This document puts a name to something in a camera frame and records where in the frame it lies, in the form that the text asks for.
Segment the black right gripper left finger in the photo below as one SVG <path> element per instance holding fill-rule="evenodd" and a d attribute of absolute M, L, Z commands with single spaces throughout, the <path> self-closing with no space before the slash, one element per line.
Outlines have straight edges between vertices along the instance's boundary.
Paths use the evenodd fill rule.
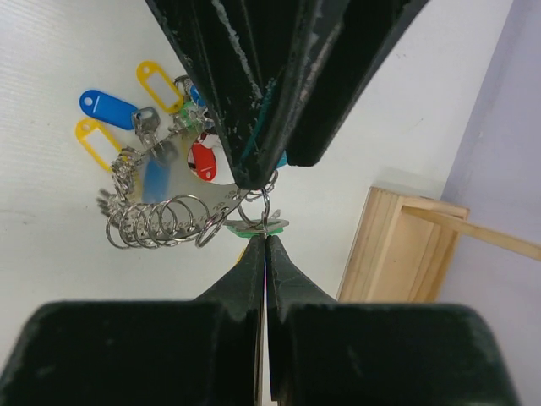
<path fill-rule="evenodd" d="M 25 323 L 4 405 L 258 405 L 265 241 L 191 300 L 57 301 Z"/>

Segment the key with green tag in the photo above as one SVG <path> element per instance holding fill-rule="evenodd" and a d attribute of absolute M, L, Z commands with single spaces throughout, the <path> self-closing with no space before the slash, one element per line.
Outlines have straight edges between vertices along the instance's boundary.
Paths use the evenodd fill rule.
<path fill-rule="evenodd" d="M 266 227 L 264 227 L 262 220 L 255 223 L 255 225 L 248 224 L 244 220 L 226 220 L 225 226 L 228 231 L 243 239 L 250 239 L 257 234 L 279 234 L 289 225 L 288 220 L 279 218 L 280 213 L 281 212 L 277 210 L 270 215 L 266 220 Z"/>

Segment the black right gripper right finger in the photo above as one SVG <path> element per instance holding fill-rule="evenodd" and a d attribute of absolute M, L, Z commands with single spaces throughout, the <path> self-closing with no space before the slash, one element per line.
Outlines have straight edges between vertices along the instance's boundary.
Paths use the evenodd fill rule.
<path fill-rule="evenodd" d="M 343 304 L 265 242 L 270 393 L 280 405 L 517 405 L 484 319 L 457 304 Z"/>

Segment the metal keyring organizer blue handle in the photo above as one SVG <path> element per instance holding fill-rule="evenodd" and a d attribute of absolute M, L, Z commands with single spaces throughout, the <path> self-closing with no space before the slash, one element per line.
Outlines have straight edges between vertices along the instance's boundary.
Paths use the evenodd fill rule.
<path fill-rule="evenodd" d="M 132 114 L 132 130 L 84 114 L 78 142 L 112 178 L 97 204 L 105 235 L 120 250 L 207 245 L 226 220 L 255 225 L 276 210 L 274 182 L 246 190 L 233 181 L 210 111 L 187 75 L 169 76 L 183 95 L 179 112 L 164 112 L 151 98 Z"/>

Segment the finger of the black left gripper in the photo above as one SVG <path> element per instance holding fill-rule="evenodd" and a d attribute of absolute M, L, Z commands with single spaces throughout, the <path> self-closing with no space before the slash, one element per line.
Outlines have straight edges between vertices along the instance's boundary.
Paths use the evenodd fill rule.
<path fill-rule="evenodd" d="M 270 165 L 315 165 L 424 1 L 287 1 L 270 83 Z"/>
<path fill-rule="evenodd" d="M 315 1 L 149 1 L 201 94 L 235 184 L 259 189 L 283 150 L 271 128 Z"/>

